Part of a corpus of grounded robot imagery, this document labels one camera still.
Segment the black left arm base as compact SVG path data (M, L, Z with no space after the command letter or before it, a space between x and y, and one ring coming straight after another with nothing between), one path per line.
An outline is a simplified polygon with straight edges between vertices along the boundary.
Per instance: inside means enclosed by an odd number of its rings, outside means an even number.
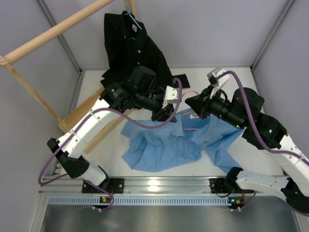
M124 192L124 186L125 180L123 178L110 178L99 185L99 188L112 194L122 194ZM82 193L95 194L102 193L102 191L83 181Z

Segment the light blue shirt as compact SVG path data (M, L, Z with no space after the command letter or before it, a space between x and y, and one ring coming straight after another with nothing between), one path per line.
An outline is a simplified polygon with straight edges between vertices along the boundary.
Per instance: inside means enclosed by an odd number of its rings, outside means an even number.
M145 129L130 121L124 125L121 134L129 139L129 149L122 158L131 169L164 171L198 161L202 151L225 173L239 167L227 150L242 129L213 115L200 119L191 109L178 112L175 118L175 123L157 129Z

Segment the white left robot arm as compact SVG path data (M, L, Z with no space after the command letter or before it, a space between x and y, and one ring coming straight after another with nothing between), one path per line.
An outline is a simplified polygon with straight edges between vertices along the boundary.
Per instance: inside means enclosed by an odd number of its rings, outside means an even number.
M154 71L144 66L136 67L123 82L107 85L90 110L66 134L48 141L48 147L70 178L81 178L99 193L108 190L108 174L84 158L82 153L99 132L119 116L131 120L124 114L126 110L142 108L151 111L151 119L159 121L159 125L146 126L132 121L145 129L176 122L174 116L182 96L181 81L174 78L173 86L158 89L154 88L155 81Z

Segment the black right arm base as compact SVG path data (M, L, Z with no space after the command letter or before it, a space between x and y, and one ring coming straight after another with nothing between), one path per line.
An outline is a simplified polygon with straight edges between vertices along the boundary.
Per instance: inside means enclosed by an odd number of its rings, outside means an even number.
M220 197L227 197L231 194L254 193L251 189L242 189L236 183L229 183L225 178L211 178L209 180L211 193Z

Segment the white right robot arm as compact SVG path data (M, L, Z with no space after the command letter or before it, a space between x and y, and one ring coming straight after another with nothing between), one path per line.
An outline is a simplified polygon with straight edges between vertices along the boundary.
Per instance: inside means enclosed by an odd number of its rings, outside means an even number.
M215 116L238 129L242 137L268 154L283 169L285 176L268 176L233 167L225 177L230 192L253 190L275 196L295 211L309 212L309 159L296 147L287 129L274 117L261 112L264 98L251 88L238 88L231 101L222 90L208 87L185 100L201 118Z

